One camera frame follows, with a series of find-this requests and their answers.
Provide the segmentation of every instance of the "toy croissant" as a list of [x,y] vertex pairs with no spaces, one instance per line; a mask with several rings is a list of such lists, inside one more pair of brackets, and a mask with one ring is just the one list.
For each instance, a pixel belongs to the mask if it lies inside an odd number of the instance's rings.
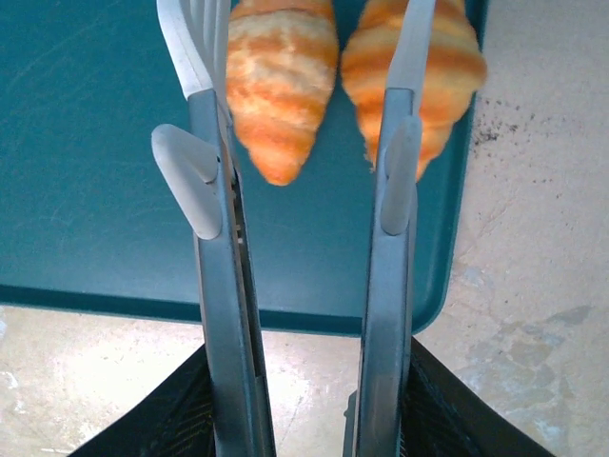
[[[398,45],[408,0],[368,0],[343,52],[344,91],[356,107],[366,158],[376,165],[389,65]],[[464,0],[436,0],[422,92],[422,150],[417,180],[438,157],[453,125],[486,80],[486,63]]]
[[230,14],[226,99],[235,134],[268,183],[289,184],[307,160],[338,55],[331,0],[242,0]]

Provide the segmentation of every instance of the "black mesh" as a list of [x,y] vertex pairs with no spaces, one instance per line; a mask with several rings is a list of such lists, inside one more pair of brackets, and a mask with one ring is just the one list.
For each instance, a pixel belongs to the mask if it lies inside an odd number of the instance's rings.
[[402,457],[551,457],[412,339]]
[[72,457],[213,457],[211,381],[205,346],[139,405]]
[[[71,456],[213,457],[211,393],[201,347],[137,407]],[[354,395],[349,403],[347,433],[352,429]],[[415,339],[402,415],[402,457],[552,457]],[[344,455],[350,455],[349,443],[345,440]]]

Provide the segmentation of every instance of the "croissant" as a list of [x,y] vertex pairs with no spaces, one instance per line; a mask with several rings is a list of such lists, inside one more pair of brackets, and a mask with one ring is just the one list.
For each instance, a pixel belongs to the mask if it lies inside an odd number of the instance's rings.
[[242,0],[230,14],[226,54],[235,135],[266,181],[285,186],[308,159],[334,90],[331,0]]
[[[356,107],[366,158],[376,166],[385,83],[397,47],[408,0],[368,0],[349,38],[341,63],[346,94]],[[486,81],[486,62],[464,0],[436,0],[422,90],[422,149],[419,180],[438,157],[473,93]]]

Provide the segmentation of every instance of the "plastic tray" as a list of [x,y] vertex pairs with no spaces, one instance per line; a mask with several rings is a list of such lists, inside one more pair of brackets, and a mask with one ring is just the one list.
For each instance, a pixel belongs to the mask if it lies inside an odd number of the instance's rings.
[[[480,37],[486,3],[468,2]],[[343,46],[362,7],[335,1]],[[200,321],[192,234],[150,150],[157,125],[187,128],[154,3],[23,0],[0,22],[0,302]],[[420,182],[415,332],[444,301],[472,116]],[[340,82],[291,186],[238,152],[263,327],[359,334],[373,175]]]

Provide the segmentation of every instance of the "concrete floor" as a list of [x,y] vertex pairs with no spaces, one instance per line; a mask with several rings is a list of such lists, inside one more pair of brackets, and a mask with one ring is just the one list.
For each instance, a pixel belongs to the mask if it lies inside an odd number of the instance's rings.
[[[609,455],[609,3],[493,2],[459,240],[419,335],[562,456]],[[0,456],[65,455],[202,344],[199,327],[0,308]],[[341,455],[359,342],[266,333],[281,456]]]

